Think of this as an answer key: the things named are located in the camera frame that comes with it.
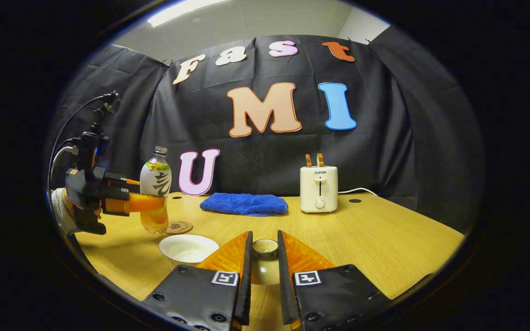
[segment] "cork coaster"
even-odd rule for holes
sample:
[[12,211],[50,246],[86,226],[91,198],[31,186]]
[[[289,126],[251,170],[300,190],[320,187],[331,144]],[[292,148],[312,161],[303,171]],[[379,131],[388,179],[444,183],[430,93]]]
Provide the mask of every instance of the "cork coaster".
[[166,234],[182,234],[191,231],[193,225],[190,222],[176,221],[169,222],[169,226],[165,231]]

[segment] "small white cup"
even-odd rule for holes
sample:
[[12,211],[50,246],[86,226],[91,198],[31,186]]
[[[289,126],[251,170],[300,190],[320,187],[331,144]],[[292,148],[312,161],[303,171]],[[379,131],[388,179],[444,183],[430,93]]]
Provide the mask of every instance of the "small white cup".
[[251,283],[257,285],[279,284],[277,241],[260,239],[253,242]]
[[179,264],[196,266],[218,248],[214,240],[194,234],[171,235],[158,243],[158,249],[169,259],[171,270]]

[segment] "blue letter i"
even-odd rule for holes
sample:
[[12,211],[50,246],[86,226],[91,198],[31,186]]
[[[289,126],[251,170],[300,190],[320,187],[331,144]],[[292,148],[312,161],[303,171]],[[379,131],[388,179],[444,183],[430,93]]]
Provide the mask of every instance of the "blue letter i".
[[332,130],[349,130],[357,126],[357,122],[351,118],[345,91],[347,86],[340,83],[321,83],[318,89],[326,95],[330,119],[326,121],[326,127]]

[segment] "black backdrop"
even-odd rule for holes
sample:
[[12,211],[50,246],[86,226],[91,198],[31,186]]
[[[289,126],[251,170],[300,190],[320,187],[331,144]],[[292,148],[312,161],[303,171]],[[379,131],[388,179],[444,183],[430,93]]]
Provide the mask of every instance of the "black backdrop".
[[[292,40],[299,52],[269,55],[269,44]],[[350,48],[355,62],[334,57],[323,42]],[[247,58],[217,66],[219,54],[246,47]],[[173,85],[180,63],[197,55],[190,77]],[[277,82],[292,82],[293,104],[302,128],[229,136],[233,103],[229,90],[248,86],[263,100]],[[352,130],[325,126],[328,105],[318,90],[322,82],[345,84]],[[313,35],[276,35],[213,46],[183,58],[169,68],[120,46],[108,46],[71,83],[57,109],[52,132],[86,100],[110,90],[122,94],[116,115],[104,119],[111,136],[100,165],[138,179],[154,146],[168,147],[167,160],[177,183],[187,151],[199,155],[218,148],[214,182],[208,193],[299,195],[299,168],[305,153],[323,153],[325,164],[339,169],[339,190],[366,187],[381,197],[465,232],[482,193],[483,153],[477,123],[454,78],[424,49],[390,27],[370,46]],[[79,134],[91,122],[83,111],[63,139]],[[192,182],[202,179],[204,159],[194,161]],[[67,159],[59,167],[67,167]],[[56,186],[63,171],[55,173]],[[179,191],[178,185],[171,191]]]

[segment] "ceiling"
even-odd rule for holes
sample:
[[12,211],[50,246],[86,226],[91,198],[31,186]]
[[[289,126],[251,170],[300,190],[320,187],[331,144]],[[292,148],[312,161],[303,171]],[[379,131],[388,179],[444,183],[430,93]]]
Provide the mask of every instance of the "ceiling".
[[352,9],[360,11],[338,0],[227,0],[156,28],[143,19],[112,43],[170,62],[211,46],[257,36],[337,37]]

